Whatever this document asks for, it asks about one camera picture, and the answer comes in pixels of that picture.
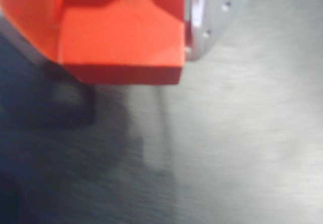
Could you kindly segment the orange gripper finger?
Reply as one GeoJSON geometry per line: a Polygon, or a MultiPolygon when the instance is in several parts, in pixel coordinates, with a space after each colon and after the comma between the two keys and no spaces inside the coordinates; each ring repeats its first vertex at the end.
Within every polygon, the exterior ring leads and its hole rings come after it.
{"type": "Polygon", "coordinates": [[[1,0],[1,10],[43,56],[58,61],[63,0],[1,0]]]}

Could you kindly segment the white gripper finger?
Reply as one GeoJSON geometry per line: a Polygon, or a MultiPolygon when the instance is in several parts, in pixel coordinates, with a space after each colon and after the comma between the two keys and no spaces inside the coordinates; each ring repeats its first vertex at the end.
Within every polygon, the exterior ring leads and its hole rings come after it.
{"type": "Polygon", "coordinates": [[[248,0],[185,0],[186,60],[207,54],[248,0]]]}

